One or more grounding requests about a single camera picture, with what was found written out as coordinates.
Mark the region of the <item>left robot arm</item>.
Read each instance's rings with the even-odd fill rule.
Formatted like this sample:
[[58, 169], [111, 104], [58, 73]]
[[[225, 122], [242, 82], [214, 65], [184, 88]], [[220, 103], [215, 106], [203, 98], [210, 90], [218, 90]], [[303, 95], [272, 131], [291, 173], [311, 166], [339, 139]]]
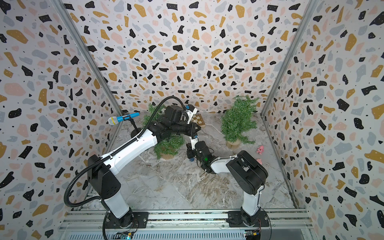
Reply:
[[88, 171], [88, 181], [101, 197], [103, 206], [110, 214], [110, 220], [118, 227], [130, 227], [134, 221], [133, 211], [121, 193], [121, 183], [117, 179], [119, 172], [141, 153], [173, 134], [189, 136], [191, 144], [195, 145], [200, 127], [192, 118], [197, 111], [192, 105], [168, 106], [159, 117], [153, 113], [146, 127], [128, 142], [101, 157], [90, 158], [93, 167]]

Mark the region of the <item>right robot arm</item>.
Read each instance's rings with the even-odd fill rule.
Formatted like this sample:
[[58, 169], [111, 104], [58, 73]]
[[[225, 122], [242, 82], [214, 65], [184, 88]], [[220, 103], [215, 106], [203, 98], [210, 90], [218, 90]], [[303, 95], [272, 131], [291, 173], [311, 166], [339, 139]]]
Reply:
[[204, 141], [188, 143], [187, 157], [196, 159], [198, 166], [207, 174], [229, 173], [243, 190], [243, 204], [237, 217], [228, 223], [253, 227], [259, 223], [260, 197], [269, 176], [267, 170], [247, 151], [235, 156], [215, 157]]

